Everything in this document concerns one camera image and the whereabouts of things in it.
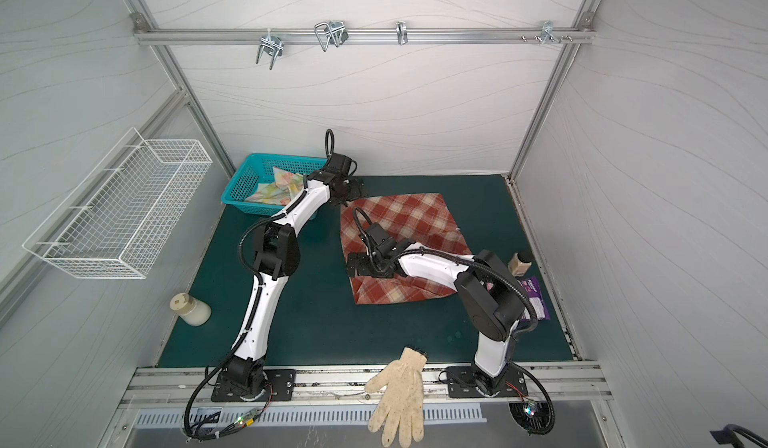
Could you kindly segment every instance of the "white wall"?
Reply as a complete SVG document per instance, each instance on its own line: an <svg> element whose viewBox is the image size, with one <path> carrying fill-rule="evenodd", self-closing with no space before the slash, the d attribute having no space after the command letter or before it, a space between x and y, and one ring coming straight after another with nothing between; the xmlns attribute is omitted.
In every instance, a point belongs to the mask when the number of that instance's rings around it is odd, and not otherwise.
<svg viewBox="0 0 768 448"><path fill-rule="evenodd" d="M12 13L0 18L5 275L61 197L174 88L133 40L121 0L0 0L0 10ZM186 108L161 135L204 139ZM215 163L146 280L45 271L0 328L0 445L98 443L134 368L158 353L168 300L197 270L225 184Z"/></svg>
<svg viewBox="0 0 768 448"><path fill-rule="evenodd" d="M570 26L581 0L146 0L162 28ZM234 164L252 152L322 155L326 128L360 174L509 170L558 47L174 48Z"/></svg>
<svg viewBox="0 0 768 448"><path fill-rule="evenodd" d="M603 0L517 184L629 446L768 436L768 0Z"/></svg>

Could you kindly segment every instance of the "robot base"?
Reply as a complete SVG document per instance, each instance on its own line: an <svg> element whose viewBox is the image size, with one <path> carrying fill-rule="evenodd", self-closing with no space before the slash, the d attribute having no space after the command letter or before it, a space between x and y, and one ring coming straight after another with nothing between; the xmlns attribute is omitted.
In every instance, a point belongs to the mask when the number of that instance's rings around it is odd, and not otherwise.
<svg viewBox="0 0 768 448"><path fill-rule="evenodd" d="M504 375L497 380L498 392L493 396L483 394L477 387L472 366L448 366L446 373L448 375L448 396L451 398L518 397L518 392L507 386L505 381L508 381L524 395L528 395L523 374L511 365L506 369Z"/></svg>
<svg viewBox="0 0 768 448"><path fill-rule="evenodd" d="M267 383L272 385L272 401L288 401L291 399L293 396L293 381L296 379L296 370L264 370L264 377L263 385L266 386ZM227 401L267 401L270 398L269 392L262 390L254 400L243 400L235 395L238 391L240 390L226 378L219 377L216 380L216 386L210 396L210 400L217 403L225 403Z"/></svg>

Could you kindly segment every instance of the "beige work glove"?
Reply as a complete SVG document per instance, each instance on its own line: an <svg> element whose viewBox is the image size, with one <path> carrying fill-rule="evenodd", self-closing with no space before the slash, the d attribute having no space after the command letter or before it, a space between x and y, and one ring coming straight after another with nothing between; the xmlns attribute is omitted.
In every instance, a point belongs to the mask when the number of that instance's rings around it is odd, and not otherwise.
<svg viewBox="0 0 768 448"><path fill-rule="evenodd" d="M408 448L411 438L424 438L424 385L422 370L427 358L405 348L399 360L394 360L366 384L366 393L375 393L386 385L379 406L368 422L371 433L379 431L384 419L382 444L386 448L395 440L400 425L400 446Z"/></svg>

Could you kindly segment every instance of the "basket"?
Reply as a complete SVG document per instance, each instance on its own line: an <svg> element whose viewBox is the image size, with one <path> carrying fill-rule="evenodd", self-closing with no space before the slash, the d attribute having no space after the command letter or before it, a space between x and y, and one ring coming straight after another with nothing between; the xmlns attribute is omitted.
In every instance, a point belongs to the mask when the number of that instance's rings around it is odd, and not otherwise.
<svg viewBox="0 0 768 448"><path fill-rule="evenodd" d="M272 167L277 166L287 172L310 174L326 164L325 158L308 156L269 155L254 153L245 158L243 165L237 170L230 183L221 195L221 202L236 206L241 212L248 214L274 214L283 209L278 204L248 203L248 198L259 186L259 183L275 181Z"/></svg>
<svg viewBox="0 0 768 448"><path fill-rule="evenodd" d="M76 278L146 278L210 165L195 139L134 128L23 247Z"/></svg>

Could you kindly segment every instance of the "checkered towel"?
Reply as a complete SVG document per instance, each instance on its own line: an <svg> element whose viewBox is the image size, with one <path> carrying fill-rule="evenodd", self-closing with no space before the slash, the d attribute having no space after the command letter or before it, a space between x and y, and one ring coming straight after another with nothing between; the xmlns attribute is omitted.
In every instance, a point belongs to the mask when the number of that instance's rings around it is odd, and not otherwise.
<svg viewBox="0 0 768 448"><path fill-rule="evenodd" d="M349 253L365 253L357 226L352 219L352 208L359 206L374 223L395 240L410 238L435 250L456 254L470 254L462 232L458 230L446 202L439 193L398 194L363 198L341 210L341 246L344 259ZM456 291L424 278L354 277L352 296L356 304L391 304L442 298Z"/></svg>

